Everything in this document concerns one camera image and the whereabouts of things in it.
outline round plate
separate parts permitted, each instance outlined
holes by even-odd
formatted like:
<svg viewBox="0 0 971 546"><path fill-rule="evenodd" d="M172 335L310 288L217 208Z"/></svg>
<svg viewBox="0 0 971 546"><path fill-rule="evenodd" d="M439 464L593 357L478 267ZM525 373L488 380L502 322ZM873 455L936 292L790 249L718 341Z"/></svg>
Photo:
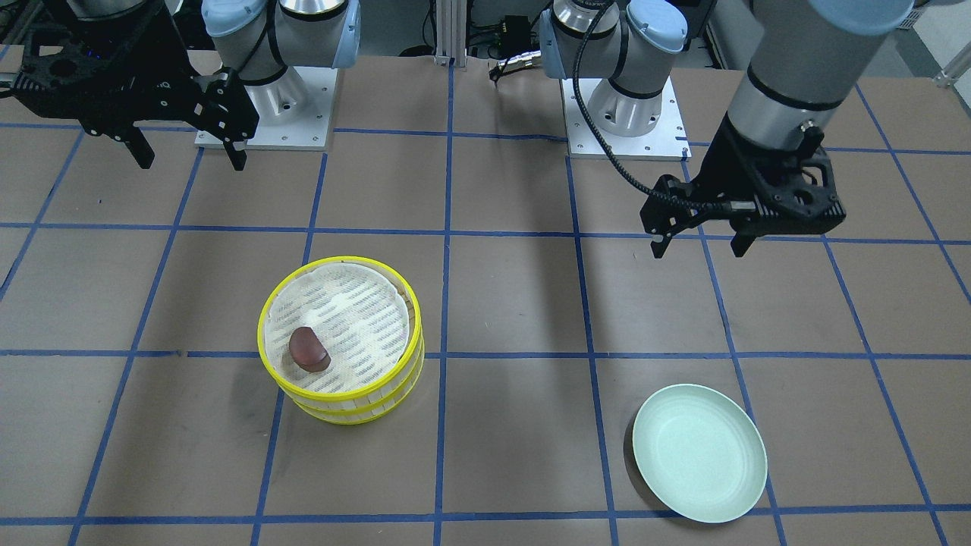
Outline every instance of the round plate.
<svg viewBox="0 0 971 546"><path fill-rule="evenodd" d="M672 510L719 524L745 515L765 489L768 460L755 424L738 404L700 385L651 395L634 420L634 459Z"/></svg>

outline light blue joint cap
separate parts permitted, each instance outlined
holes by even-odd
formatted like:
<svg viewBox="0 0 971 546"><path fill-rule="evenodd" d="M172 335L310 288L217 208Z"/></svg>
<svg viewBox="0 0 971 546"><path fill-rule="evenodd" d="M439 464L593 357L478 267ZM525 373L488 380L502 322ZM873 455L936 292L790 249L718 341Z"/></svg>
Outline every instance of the light blue joint cap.
<svg viewBox="0 0 971 546"><path fill-rule="evenodd" d="M550 10L540 14L540 56L543 58L543 72L547 78L566 80L566 69L563 68L563 59L559 54L556 33L552 30Z"/></svg>
<svg viewBox="0 0 971 546"><path fill-rule="evenodd" d="M333 68L351 68L357 62L357 50L361 44L361 10L357 0L350 0L344 18L341 41L334 53Z"/></svg>
<svg viewBox="0 0 971 546"><path fill-rule="evenodd" d="M809 0L833 26L857 36L882 36L914 9L914 0Z"/></svg>
<svg viewBox="0 0 971 546"><path fill-rule="evenodd" d="M250 24L266 9L267 0L203 0L202 19L206 32L222 38Z"/></svg>
<svg viewBox="0 0 971 546"><path fill-rule="evenodd" d="M661 51L678 53L685 47L685 16L664 0L630 0L627 20L635 32Z"/></svg>

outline white textured fabric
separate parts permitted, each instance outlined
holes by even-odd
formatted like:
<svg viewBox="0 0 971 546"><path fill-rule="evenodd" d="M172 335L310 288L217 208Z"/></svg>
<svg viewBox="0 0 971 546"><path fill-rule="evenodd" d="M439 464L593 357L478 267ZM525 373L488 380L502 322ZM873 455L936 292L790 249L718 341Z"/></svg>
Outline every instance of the white textured fabric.
<svg viewBox="0 0 971 546"><path fill-rule="evenodd" d="M290 334L309 326L330 366L304 371L290 356ZM349 392L384 377L408 344L408 307L383 275L354 263L325 263L290 281L263 325L266 356L290 384L313 392Z"/></svg>

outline round basket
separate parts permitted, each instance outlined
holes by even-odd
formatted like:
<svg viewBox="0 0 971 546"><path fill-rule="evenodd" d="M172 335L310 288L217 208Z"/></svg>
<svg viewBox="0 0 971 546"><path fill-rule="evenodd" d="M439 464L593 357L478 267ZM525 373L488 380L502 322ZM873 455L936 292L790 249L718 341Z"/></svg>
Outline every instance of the round basket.
<svg viewBox="0 0 971 546"><path fill-rule="evenodd" d="M336 267L343 267L351 271L359 279L366 283L372 283L375 290L384 289L384 292L391 291L386 285L390 283L393 291L404 300L404 307L400 309L401 314L407 315L407 332L401 332L397 339L392 339L384 347L389 349L392 354L396 354L401 347L403 352L398 359L389 358L380 362L376 370L371 370L367 376L367 381L363 384L348 381L342 383L337 381L338 377L349 376L347 364L341 359L340 353L334 354L334 360L330 367L318 374L334 374L332 376L308 374L299 370L292 364L292 360L286 362L287 357L281 357L279 336L268 339L275 328L279 330L279 318L287 309L293 315L293 303L283 302L282 294L289 293L289 290L296 290L294 287L302 283L305 287L312 284L315 275L329 272ZM311 301L308 298L306 309L298 309L299 313L319 312L321 308L331 303L333 294L326 294L317 300ZM395 314L394 309L388 309L388 315ZM377 310L374 321L385 315L383 310ZM363 327L371 324L372 321L359 323ZM424 339L421 331L421 312L418 299L408 282L395 270L387 265L375 261L374 259L358 256L335 256L321 259L297 269L287 276L270 293L263 305L263 310L259 316L259 325L256 329L256 343L259 347L259 356L263 360L263 365L270 372L277 385L293 399L296 404L310 415L329 423L339 425L357 425L374 421L380 416L391 411L411 392L421 374L421 367L424 363ZM327 384L329 387L307 388L311 384ZM334 385L343 386L341 389L334 389Z"/></svg>

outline yellow and white basket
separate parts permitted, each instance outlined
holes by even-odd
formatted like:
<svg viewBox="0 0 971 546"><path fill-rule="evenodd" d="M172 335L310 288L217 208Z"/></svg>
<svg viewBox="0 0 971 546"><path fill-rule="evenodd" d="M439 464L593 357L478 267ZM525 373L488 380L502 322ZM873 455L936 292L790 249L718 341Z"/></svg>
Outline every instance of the yellow and white basket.
<svg viewBox="0 0 971 546"><path fill-rule="evenodd" d="M320 288L317 277L334 279L335 275L343 275L336 283L348 293ZM321 340L332 357L326 370L318 374L300 370L289 358L281 332L292 331L294 324L321 321L327 309L333 309L334 301L346 302L365 292L368 295L362 297L370 300L357 306L360 320L355 324L369 330L365 334L383 328L373 340L379 354L363 364L367 373L352 369L353 355L345 358L340 340ZM395 331L395 319L401 321L400 331ZM324 337L332 333L327 328L315 328L315 332ZM286 277L263 305L256 341L263 365L277 385L307 413L340 425L374 421L394 409L411 392L424 364L421 312L415 292L396 271L366 257L329 257Z"/></svg>

